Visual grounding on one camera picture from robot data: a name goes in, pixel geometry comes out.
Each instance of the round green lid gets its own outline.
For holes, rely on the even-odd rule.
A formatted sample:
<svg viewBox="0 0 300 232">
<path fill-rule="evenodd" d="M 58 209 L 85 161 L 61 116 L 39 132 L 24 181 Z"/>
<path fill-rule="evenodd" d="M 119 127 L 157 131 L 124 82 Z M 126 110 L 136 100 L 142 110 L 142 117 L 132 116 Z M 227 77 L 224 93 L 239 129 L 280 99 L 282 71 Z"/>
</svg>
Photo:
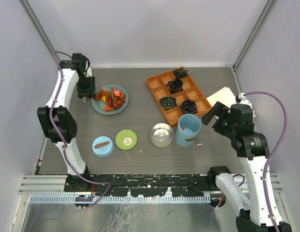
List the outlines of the round green lid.
<svg viewBox="0 0 300 232">
<path fill-rule="evenodd" d="M 116 145 L 122 150 L 132 149 L 137 143 L 137 135 L 132 130 L 122 130 L 116 136 Z"/>
</svg>

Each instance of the orange tray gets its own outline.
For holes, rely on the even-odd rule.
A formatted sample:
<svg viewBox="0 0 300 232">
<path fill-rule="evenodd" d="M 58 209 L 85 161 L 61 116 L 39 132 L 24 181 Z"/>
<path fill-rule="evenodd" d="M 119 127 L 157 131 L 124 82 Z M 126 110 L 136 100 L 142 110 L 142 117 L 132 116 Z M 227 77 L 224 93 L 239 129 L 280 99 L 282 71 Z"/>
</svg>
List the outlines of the orange tray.
<svg viewBox="0 0 300 232">
<path fill-rule="evenodd" d="M 184 67 L 176 68 L 174 70 L 178 69 L 185 70 Z M 183 115 L 180 109 L 180 105 L 187 99 L 195 101 L 197 105 L 197 113 L 194 115 L 197 117 L 205 115 L 211 109 L 210 103 L 207 101 L 205 95 L 196 85 L 189 73 L 187 73 L 187 77 L 181 79 L 183 81 L 182 91 L 174 94 L 171 94 L 169 92 L 166 85 L 169 81 L 176 79 L 173 74 L 174 70 L 146 79 L 147 86 L 152 93 L 155 102 L 158 104 L 159 108 L 162 111 L 162 114 L 171 127 L 175 127 L 178 125 L 179 118 Z M 177 106 L 172 109 L 164 110 L 159 100 L 162 97 L 166 96 L 172 96 L 176 98 Z"/>
</svg>

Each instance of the gray table surface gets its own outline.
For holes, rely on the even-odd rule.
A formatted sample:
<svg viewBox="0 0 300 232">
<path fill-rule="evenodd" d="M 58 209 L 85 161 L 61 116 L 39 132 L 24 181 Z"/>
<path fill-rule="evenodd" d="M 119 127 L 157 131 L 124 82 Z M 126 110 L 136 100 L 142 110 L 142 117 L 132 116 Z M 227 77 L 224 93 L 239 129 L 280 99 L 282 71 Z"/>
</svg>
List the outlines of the gray table surface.
<svg viewBox="0 0 300 232">
<path fill-rule="evenodd" d="M 153 145 L 151 128 L 166 121 L 145 79 L 171 69 L 93 69 L 97 89 L 107 84 L 116 84 L 129 92 L 127 108 L 114 116 L 100 115 L 94 111 L 91 102 L 83 103 L 77 98 L 76 91 L 73 93 L 70 112 L 78 125 L 76 140 L 81 157 L 91 174 L 206 174 L 209 167 L 221 165 L 226 165 L 232 173 L 243 172 L 230 141 L 211 128 L 214 121 L 208 126 L 202 126 L 195 143 L 190 147 L 182 147 L 175 140 L 166 148 Z M 189 73 L 206 97 L 225 86 L 237 93 L 230 68 L 189 68 Z M 131 160 L 116 145 L 107 157 L 99 158 L 93 154 L 91 145 L 97 137 L 108 136 L 114 141 L 117 133 L 123 129 L 133 130 L 138 137 L 137 145 L 126 151 Z M 65 173 L 67 169 L 60 151 L 48 141 L 40 174 Z"/>
</svg>

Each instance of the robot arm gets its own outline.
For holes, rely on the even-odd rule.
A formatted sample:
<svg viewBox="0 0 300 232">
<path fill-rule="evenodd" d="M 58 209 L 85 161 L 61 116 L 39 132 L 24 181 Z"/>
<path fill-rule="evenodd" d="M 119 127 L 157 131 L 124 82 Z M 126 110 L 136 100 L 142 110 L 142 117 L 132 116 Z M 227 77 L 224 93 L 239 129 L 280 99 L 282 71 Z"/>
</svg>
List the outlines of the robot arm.
<svg viewBox="0 0 300 232">
<path fill-rule="evenodd" d="M 60 62 L 63 72 L 63 82 L 52 111 L 54 121 L 67 142 L 66 155 L 68 160 L 79 174 L 87 177 L 89 177 L 89 171 L 77 147 L 75 138 L 77 134 L 77 124 L 69 113 L 69 104 L 76 85 L 79 98 L 82 98 L 85 102 L 90 98 L 95 98 L 95 77 L 91 76 L 91 68 L 89 65 L 89 60 L 81 53 L 74 53 L 71 60 L 62 60 Z M 58 91 L 61 78 L 62 76 L 59 71 L 53 94 L 45 107 L 38 108 L 37 116 L 45 136 L 51 139 L 51 142 L 59 148 L 63 156 L 62 146 L 64 143 L 52 126 L 49 118 L 50 107 Z M 76 173 L 68 164 L 66 164 L 66 166 L 68 174 L 76 178 Z"/>
<path fill-rule="evenodd" d="M 218 120 L 212 126 L 214 131 L 228 137 L 243 166 L 250 200 L 233 180 L 227 167 L 213 167 L 208 172 L 210 184 L 221 189 L 237 215 L 236 225 L 239 232 L 275 231 L 264 195 L 262 172 L 270 156 L 265 136 L 254 132 L 251 104 L 234 104 L 231 108 L 217 102 L 202 122 L 208 125 L 214 116 Z M 269 170 L 266 178 L 269 199 L 274 213 L 273 219 L 281 231 L 290 232 L 291 227 L 282 222 L 276 205 L 270 181 Z"/>
</svg>

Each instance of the food on plate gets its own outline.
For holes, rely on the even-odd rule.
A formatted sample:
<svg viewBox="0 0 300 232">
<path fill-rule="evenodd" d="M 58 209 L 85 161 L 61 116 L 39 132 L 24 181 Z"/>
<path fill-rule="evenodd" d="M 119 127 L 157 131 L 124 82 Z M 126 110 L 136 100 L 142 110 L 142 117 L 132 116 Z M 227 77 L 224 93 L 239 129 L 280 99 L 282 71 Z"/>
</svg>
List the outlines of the food on plate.
<svg viewBox="0 0 300 232">
<path fill-rule="evenodd" d="M 112 92 L 110 92 L 102 88 L 101 91 L 96 94 L 95 100 L 106 103 L 104 111 L 112 111 L 122 107 L 123 103 L 125 103 L 125 97 L 125 94 L 122 93 L 120 89 L 116 90 L 115 88 L 112 88 Z"/>
</svg>

